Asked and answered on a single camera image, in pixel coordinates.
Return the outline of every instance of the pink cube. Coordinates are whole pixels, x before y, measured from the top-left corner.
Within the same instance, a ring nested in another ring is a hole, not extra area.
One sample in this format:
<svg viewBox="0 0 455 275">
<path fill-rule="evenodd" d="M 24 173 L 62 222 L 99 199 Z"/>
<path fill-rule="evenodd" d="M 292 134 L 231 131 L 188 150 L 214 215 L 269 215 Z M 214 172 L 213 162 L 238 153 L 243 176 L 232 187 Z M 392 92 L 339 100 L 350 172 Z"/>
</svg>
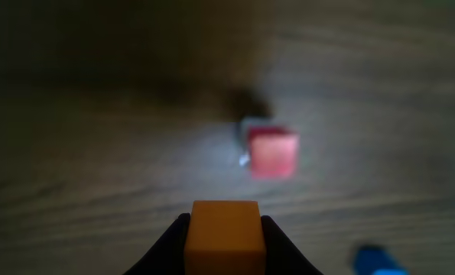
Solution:
<svg viewBox="0 0 455 275">
<path fill-rule="evenodd" d="M 250 128 L 252 177 L 288 178 L 297 167 L 298 135 L 281 127 Z"/>
</svg>

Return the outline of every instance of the orange block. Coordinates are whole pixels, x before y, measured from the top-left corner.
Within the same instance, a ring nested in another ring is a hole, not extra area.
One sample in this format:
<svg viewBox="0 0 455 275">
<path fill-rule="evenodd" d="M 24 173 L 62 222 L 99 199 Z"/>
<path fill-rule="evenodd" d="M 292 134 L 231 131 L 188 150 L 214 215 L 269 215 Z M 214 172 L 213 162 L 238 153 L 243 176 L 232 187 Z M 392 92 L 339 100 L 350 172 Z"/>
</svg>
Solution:
<svg viewBox="0 0 455 275">
<path fill-rule="evenodd" d="M 186 275 L 265 273 L 258 203 L 196 201 L 184 246 Z"/>
</svg>

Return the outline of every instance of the brown block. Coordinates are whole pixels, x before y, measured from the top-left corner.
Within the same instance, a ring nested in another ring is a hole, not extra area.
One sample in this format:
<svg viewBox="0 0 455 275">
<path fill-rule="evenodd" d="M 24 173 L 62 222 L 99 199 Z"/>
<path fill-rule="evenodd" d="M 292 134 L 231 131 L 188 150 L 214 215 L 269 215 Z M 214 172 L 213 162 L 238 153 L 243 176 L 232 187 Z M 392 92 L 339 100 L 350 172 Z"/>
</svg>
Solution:
<svg viewBox="0 0 455 275">
<path fill-rule="evenodd" d="M 186 275 L 265 273 L 258 203 L 196 201 L 184 247 Z"/>
</svg>

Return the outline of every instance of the wood grain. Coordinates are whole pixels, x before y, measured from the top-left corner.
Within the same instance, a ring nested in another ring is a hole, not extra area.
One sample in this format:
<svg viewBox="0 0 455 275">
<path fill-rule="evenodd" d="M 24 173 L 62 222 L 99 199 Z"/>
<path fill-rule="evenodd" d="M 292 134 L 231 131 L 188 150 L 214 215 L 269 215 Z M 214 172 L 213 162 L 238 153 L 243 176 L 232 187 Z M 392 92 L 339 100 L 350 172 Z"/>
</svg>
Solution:
<svg viewBox="0 0 455 275">
<path fill-rule="evenodd" d="M 293 179 L 238 166 L 237 89 L 300 132 Z M 455 1 L 0 2 L 0 274 L 123 273 L 195 199 L 326 274 L 365 241 L 455 274 Z"/>
</svg>

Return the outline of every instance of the blue object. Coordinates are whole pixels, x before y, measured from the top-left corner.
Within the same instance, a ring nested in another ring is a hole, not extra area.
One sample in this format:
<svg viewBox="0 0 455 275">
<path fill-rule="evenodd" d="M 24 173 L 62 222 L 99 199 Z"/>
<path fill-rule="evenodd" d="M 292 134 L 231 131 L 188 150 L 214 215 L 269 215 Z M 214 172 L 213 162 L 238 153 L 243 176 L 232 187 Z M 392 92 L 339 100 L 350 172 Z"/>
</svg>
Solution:
<svg viewBox="0 0 455 275">
<path fill-rule="evenodd" d="M 408 275 L 385 249 L 376 246 L 361 247 L 353 268 L 357 275 Z"/>
</svg>

